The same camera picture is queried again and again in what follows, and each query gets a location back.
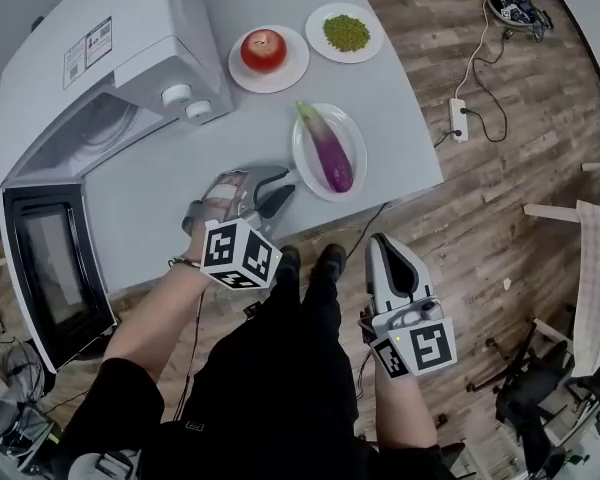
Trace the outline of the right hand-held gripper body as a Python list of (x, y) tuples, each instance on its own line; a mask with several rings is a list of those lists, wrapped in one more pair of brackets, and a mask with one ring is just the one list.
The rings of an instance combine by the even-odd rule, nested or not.
[(358, 321), (363, 341), (392, 380), (429, 375), (457, 362), (453, 322), (439, 300), (428, 297)]

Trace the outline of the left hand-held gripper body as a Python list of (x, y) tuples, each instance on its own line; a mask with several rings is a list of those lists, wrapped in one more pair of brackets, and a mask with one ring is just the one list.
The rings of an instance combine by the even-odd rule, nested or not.
[(270, 238), (281, 219), (283, 208), (273, 219), (262, 219), (258, 203), (278, 187), (275, 181), (263, 186), (258, 202), (253, 203), (249, 177), (253, 167), (234, 169), (247, 173), (239, 195), (227, 216), (215, 213), (204, 197), (190, 203), (181, 227), (198, 248), (181, 256), (181, 263), (201, 271), (212, 280), (231, 290), (263, 289), (270, 286), (280, 261), (280, 251)]

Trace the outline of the person's left hand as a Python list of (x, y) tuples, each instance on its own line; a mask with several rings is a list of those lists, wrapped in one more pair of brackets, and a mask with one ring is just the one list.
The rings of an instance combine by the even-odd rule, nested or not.
[(239, 195), (246, 177), (247, 173), (241, 170), (220, 174), (206, 192), (205, 204), (215, 213), (227, 216), (232, 212), (231, 205)]

